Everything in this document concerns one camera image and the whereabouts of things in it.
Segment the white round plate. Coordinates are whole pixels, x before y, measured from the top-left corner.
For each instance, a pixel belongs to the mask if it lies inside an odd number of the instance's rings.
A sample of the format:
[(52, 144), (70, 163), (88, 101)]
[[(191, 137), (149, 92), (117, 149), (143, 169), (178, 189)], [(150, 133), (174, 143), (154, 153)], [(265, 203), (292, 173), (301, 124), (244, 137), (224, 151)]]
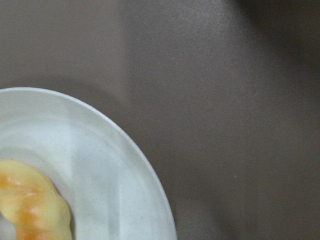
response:
[(0, 156), (44, 173), (68, 202), (76, 240), (175, 240), (158, 176), (135, 142), (92, 106), (56, 91), (0, 91)]

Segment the yellow glazed donut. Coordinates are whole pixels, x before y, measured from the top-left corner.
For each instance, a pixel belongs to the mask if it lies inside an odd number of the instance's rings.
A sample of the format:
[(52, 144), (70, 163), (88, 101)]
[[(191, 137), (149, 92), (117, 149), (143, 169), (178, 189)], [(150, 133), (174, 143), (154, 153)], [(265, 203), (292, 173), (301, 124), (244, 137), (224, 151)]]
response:
[(71, 213), (53, 183), (37, 169), (0, 161), (0, 213), (18, 240), (70, 240)]

